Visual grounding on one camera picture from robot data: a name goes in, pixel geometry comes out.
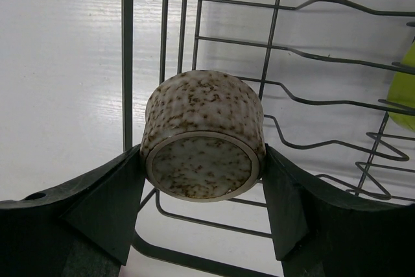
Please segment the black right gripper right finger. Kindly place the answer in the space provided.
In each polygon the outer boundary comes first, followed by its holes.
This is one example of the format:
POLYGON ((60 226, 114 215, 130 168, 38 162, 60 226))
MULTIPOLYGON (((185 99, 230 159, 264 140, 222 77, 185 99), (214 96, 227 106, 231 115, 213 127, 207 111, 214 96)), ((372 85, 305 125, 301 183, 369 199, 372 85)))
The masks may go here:
POLYGON ((267 148, 263 189, 285 276, 413 276, 414 206, 353 196, 267 148))

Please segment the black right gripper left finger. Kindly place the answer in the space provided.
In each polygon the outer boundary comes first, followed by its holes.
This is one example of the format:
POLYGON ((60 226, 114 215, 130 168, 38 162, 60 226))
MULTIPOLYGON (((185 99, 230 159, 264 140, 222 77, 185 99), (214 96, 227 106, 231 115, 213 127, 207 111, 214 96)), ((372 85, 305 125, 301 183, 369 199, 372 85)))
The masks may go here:
POLYGON ((145 174, 139 147, 63 184, 1 202, 2 276, 118 276, 145 174))

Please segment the speckled ceramic ramekin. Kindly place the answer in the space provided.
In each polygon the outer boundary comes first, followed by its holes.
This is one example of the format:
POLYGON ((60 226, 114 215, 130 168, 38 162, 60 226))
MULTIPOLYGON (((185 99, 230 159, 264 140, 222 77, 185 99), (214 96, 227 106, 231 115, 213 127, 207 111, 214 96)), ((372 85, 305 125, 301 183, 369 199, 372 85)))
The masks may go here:
POLYGON ((218 202, 250 190, 266 156, 264 113, 245 82, 212 70, 162 82, 145 108, 140 157, 158 190, 191 202, 218 202))

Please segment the white and green bowl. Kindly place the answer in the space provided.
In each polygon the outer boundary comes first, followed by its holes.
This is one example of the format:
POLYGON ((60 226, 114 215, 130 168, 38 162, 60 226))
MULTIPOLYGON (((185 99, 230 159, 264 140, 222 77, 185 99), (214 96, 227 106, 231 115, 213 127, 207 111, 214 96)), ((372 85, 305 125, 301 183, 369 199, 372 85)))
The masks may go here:
MULTIPOLYGON (((392 79, 387 101, 414 109, 414 75, 397 72, 392 79)), ((389 112, 390 118, 402 128, 414 131, 414 116, 389 112)))

